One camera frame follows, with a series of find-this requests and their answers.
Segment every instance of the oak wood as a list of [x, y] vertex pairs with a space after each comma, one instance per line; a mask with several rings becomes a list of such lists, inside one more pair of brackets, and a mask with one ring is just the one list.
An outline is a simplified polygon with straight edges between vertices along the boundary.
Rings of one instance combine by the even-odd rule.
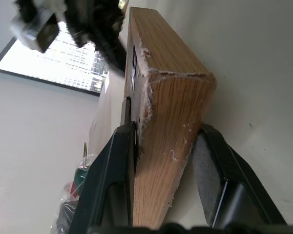
[[215, 87], [213, 74], [157, 11], [130, 8], [125, 96], [138, 123], [134, 226], [162, 224]]

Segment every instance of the window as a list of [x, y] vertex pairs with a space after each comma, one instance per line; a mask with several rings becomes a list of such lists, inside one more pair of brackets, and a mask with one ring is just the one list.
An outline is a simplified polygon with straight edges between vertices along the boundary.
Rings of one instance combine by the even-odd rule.
[[[91, 82], [95, 57], [102, 55], [95, 51], [93, 43], [88, 43], [83, 48], [75, 46], [64, 22], [59, 23], [59, 28], [58, 36], [44, 54], [30, 50], [16, 40], [0, 61], [0, 69], [68, 87], [80, 85], [82, 81]], [[100, 74], [97, 68], [95, 72], [97, 75]], [[74, 80], [73, 84], [67, 82], [68, 80]], [[85, 89], [90, 91], [88, 93], [97, 92], [92, 87], [85, 86]]]

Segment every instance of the wooden block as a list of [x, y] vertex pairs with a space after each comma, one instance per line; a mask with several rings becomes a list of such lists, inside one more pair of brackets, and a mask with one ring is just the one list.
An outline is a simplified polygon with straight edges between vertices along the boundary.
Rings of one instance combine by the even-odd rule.
[[130, 9], [125, 96], [138, 123], [133, 224], [158, 228], [216, 81], [155, 10]]

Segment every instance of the wood grain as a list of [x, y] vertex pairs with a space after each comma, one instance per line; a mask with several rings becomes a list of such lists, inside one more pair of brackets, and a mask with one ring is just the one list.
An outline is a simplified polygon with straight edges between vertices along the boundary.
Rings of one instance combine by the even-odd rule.
[[138, 123], [134, 226], [162, 224], [215, 87], [213, 74], [157, 11], [131, 7], [125, 96]]

